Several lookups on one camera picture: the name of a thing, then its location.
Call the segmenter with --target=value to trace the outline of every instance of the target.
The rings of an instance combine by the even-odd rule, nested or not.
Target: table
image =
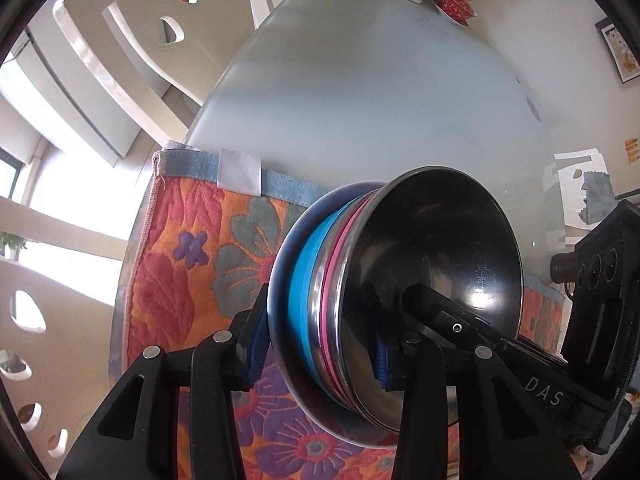
[[[504,209],[549,283],[564,219],[547,131],[497,50],[408,0],[285,0],[237,54],[188,143],[334,188],[439,165]]]

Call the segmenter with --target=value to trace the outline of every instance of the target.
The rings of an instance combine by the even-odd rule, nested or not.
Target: floral placemat
[[[193,153],[177,153],[187,150],[170,151],[194,157]],[[134,255],[129,251],[130,261],[124,264],[128,279],[122,280],[111,335],[113,382],[148,345],[175,351],[228,328],[232,317],[250,308],[262,284],[268,282],[278,248],[308,205],[297,200],[298,188],[288,177],[287,192],[294,191],[289,202],[280,191],[280,198],[251,197],[219,189],[212,182],[211,168],[195,178],[177,176],[177,170],[167,170],[169,163],[162,163],[167,153],[157,154],[146,215],[143,222],[137,222],[139,245]],[[197,157],[202,161],[214,156],[200,152]],[[310,189],[308,183],[301,186]],[[543,305],[548,303],[540,297],[527,289],[525,300],[531,308],[526,312],[531,319],[546,316]],[[549,344],[555,339],[552,325],[530,322],[527,336]],[[234,393],[233,400],[249,480],[390,478],[395,452],[353,446],[316,426],[289,393],[271,351],[254,389]],[[178,413],[181,479],[191,478],[188,402],[188,391],[182,391]],[[456,425],[449,428],[452,474],[457,472],[458,457]]]

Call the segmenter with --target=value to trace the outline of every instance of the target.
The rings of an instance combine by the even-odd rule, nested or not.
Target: white wall
[[[80,109],[116,153],[125,156],[140,126],[110,97],[69,45],[53,17],[55,1],[47,0],[31,20],[29,29],[47,62]],[[122,40],[127,56],[149,86],[162,96],[169,83],[151,70],[124,38],[117,35],[116,38]]]
[[[624,145],[639,135],[640,78],[620,82],[595,27],[605,17],[600,7],[593,0],[471,3],[478,17],[469,20],[470,29],[535,90],[555,152],[597,148],[615,193],[640,187],[640,162],[627,162]]]
[[[0,147],[28,164],[41,135],[0,95]]]

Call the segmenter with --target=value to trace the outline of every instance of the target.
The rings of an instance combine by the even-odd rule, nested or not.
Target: framed picture
[[[618,32],[616,26],[609,18],[605,18],[601,22],[596,23],[597,29],[602,35],[611,59],[618,69],[618,75],[623,83],[640,75],[640,64],[634,57],[631,49],[626,44],[624,38]]]

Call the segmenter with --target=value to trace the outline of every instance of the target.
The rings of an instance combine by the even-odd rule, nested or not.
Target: green plant
[[[0,231],[0,256],[4,257],[4,251],[7,247],[9,247],[9,250],[15,251],[17,249],[24,249],[26,246],[27,240],[21,236]]]

